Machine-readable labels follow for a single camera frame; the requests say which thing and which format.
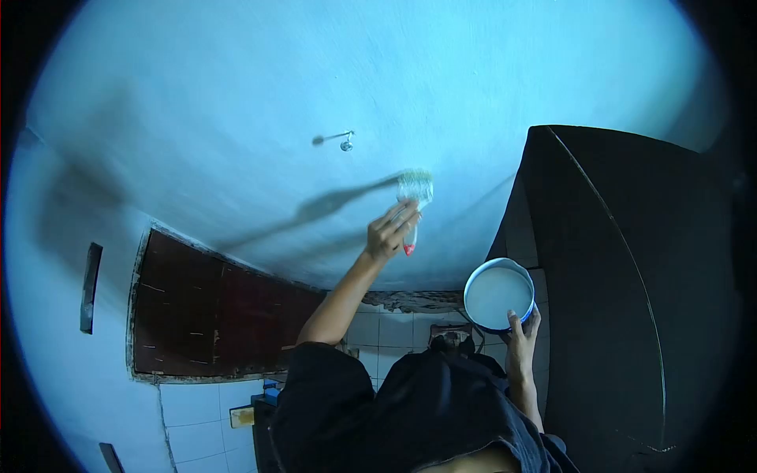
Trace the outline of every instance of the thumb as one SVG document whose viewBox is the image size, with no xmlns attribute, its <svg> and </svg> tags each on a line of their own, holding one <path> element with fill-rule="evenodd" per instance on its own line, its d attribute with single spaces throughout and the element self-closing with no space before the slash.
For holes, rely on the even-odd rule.
<svg viewBox="0 0 757 473">
<path fill-rule="evenodd" d="M 512 333 L 518 338 L 523 337 L 523 327 L 520 323 L 520 317 L 517 316 L 515 310 L 511 309 L 507 311 L 507 319 L 510 321 Z"/>
</svg>

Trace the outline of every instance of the fingers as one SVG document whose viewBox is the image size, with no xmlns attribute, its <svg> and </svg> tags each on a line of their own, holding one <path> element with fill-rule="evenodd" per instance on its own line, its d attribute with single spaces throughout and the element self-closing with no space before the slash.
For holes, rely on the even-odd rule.
<svg viewBox="0 0 757 473">
<path fill-rule="evenodd" d="M 413 215 L 411 215 L 410 218 L 407 221 L 405 221 L 393 235 L 389 237 L 388 239 L 389 244 L 402 245 L 402 239 L 405 238 L 405 235 L 407 235 L 413 230 L 413 227 L 418 225 L 418 221 L 420 221 L 420 219 L 421 219 L 421 214 L 418 212 L 415 212 Z"/>
<path fill-rule="evenodd" d="M 515 310 L 508 310 L 507 311 L 507 319 L 510 322 L 510 328 L 512 328 L 512 333 L 516 337 L 524 337 L 523 335 L 523 327 L 521 326 L 520 317 L 516 315 Z"/>
<path fill-rule="evenodd" d="M 382 216 L 380 216 L 378 219 L 374 220 L 371 225 L 374 225 L 375 229 L 380 229 L 387 223 L 391 222 L 395 216 L 404 210 L 405 207 L 411 202 L 410 199 L 404 199 L 402 201 L 397 202 L 395 205 L 391 206 L 389 210 L 386 211 L 386 213 Z"/>
<path fill-rule="evenodd" d="M 410 219 L 412 219 L 418 213 L 418 202 L 411 201 L 403 208 L 393 220 L 384 224 L 384 226 L 378 229 L 378 232 L 383 240 L 388 240 L 395 233 L 399 232 L 402 226 Z"/>
<path fill-rule="evenodd" d="M 531 311 L 531 326 L 528 327 L 528 337 L 535 339 L 536 335 L 539 333 L 539 325 L 541 325 L 541 313 L 539 312 L 539 309 L 534 305 L 534 310 Z"/>
</svg>

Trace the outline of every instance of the black shirt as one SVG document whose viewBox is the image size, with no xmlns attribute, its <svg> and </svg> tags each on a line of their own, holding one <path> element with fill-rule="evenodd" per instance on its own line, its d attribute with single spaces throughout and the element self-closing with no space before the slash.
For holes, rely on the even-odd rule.
<svg viewBox="0 0 757 473">
<path fill-rule="evenodd" d="M 461 356 L 399 359 L 377 394 L 363 364 L 327 344 L 294 349 L 270 429 L 284 471 L 417 471 L 491 444 L 522 473 L 578 471 L 505 396 L 506 379 Z"/>
</svg>

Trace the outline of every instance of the white tile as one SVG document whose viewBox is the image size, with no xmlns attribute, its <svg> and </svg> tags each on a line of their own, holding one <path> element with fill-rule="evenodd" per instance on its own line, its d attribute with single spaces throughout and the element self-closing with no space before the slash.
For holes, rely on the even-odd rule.
<svg viewBox="0 0 757 473">
<path fill-rule="evenodd" d="M 484 331 L 481 331 L 481 333 L 484 335 L 484 337 L 479 335 L 478 332 L 475 330 L 475 328 L 473 329 L 473 344 L 475 345 L 476 349 L 478 349 L 478 345 L 480 345 L 482 341 L 484 340 L 488 341 L 489 337 L 496 337 L 496 335 L 491 335 Z"/>
<path fill-rule="evenodd" d="M 380 347 L 413 346 L 413 314 L 383 313 L 378 321 Z"/>
<path fill-rule="evenodd" d="M 217 421 L 218 384 L 161 384 L 160 403 L 166 427 Z"/>
<path fill-rule="evenodd" d="M 263 393 L 263 380 L 233 381 L 218 385 L 218 394 L 221 402 L 221 418 L 229 418 L 229 409 L 249 406 L 251 397 Z"/>
<path fill-rule="evenodd" d="M 484 340 L 486 345 L 499 345 L 505 343 L 505 341 L 499 336 L 495 334 L 484 334 L 486 335 L 486 338 Z"/>
<path fill-rule="evenodd" d="M 550 370 L 534 373 L 534 383 L 536 384 L 536 398 L 539 405 L 539 413 L 544 419 L 545 408 L 547 407 L 547 396 L 550 386 Z"/>
<path fill-rule="evenodd" d="M 381 313 L 402 313 L 402 309 L 389 310 L 386 307 L 384 307 L 383 304 L 379 307 L 381 308 L 381 311 L 380 311 Z"/>
<path fill-rule="evenodd" d="M 188 462 L 223 453 L 221 422 L 227 421 L 168 427 L 168 443 L 173 461 Z"/>
<path fill-rule="evenodd" d="M 532 269 L 528 274 L 531 275 L 531 280 L 534 282 L 534 300 L 537 303 L 547 302 L 549 297 L 547 296 L 547 276 L 544 274 L 544 270 Z"/>
<path fill-rule="evenodd" d="M 229 464 L 229 473 L 257 471 L 255 449 L 252 445 L 226 452 L 226 462 Z"/>
<path fill-rule="evenodd" d="M 528 207 L 525 185 L 521 179 L 516 179 L 512 185 L 504 220 L 506 229 L 511 227 L 531 227 L 531 212 Z"/>
<path fill-rule="evenodd" d="M 221 422 L 221 435 L 223 436 L 223 449 L 226 452 L 252 445 L 252 427 L 232 428 L 231 419 L 224 419 Z"/>
<path fill-rule="evenodd" d="M 358 312 L 347 329 L 350 345 L 379 345 L 379 314 Z"/>
<path fill-rule="evenodd" d="M 373 306 L 369 303 L 361 302 L 359 306 L 357 306 L 357 312 L 373 312 L 373 313 L 379 313 L 384 309 L 383 305 L 380 306 Z"/>
<path fill-rule="evenodd" d="M 539 258 L 510 258 L 511 260 L 515 260 L 516 263 L 523 266 L 524 268 L 534 268 L 536 266 L 539 266 Z"/>
<path fill-rule="evenodd" d="M 379 372 L 379 352 L 376 347 L 357 347 L 360 350 L 358 359 L 366 367 L 368 376 L 377 378 Z"/>
<path fill-rule="evenodd" d="M 223 453 L 190 462 L 176 463 L 176 473 L 216 473 L 218 471 L 227 471 L 226 456 Z"/>
<path fill-rule="evenodd" d="M 538 258 L 534 230 L 530 226 L 505 228 L 505 243 L 508 258 Z"/>
<path fill-rule="evenodd" d="M 428 348 L 428 338 L 431 336 L 431 325 L 447 325 L 444 322 L 445 313 L 414 313 L 413 314 L 413 346 Z"/>
<path fill-rule="evenodd" d="M 537 305 L 539 313 L 541 314 L 541 324 L 539 324 L 539 333 L 536 335 L 539 338 L 549 338 L 550 336 L 550 304 L 543 302 Z"/>
<path fill-rule="evenodd" d="M 536 337 L 534 348 L 534 373 L 550 368 L 550 339 Z"/>
<path fill-rule="evenodd" d="M 394 362 L 407 355 L 411 350 L 411 348 L 379 347 L 377 378 L 386 378 L 386 375 L 389 373 L 392 365 L 394 365 Z"/>
<path fill-rule="evenodd" d="M 502 369 L 505 369 L 505 356 L 507 355 L 507 345 L 505 344 L 486 345 L 484 347 L 484 355 L 491 356 L 497 361 L 497 363 L 500 364 L 500 366 L 502 366 Z"/>
<path fill-rule="evenodd" d="M 450 312 L 441 314 L 442 318 L 448 325 L 458 325 L 458 324 L 466 324 L 468 323 L 468 319 L 465 318 L 463 314 L 460 312 L 457 312 L 456 310 L 451 310 Z"/>
</svg>

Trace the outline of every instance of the paintbrush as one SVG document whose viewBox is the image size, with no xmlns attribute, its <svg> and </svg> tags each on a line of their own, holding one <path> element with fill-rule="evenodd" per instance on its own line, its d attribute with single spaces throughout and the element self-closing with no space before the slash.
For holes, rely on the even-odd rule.
<svg viewBox="0 0 757 473">
<path fill-rule="evenodd" d="M 429 171 L 407 170 L 397 178 L 397 200 L 412 199 L 418 201 L 418 211 L 431 203 L 434 198 L 434 178 Z M 418 241 L 418 226 L 405 235 L 402 247 L 405 254 L 410 256 L 416 249 Z"/>
</svg>

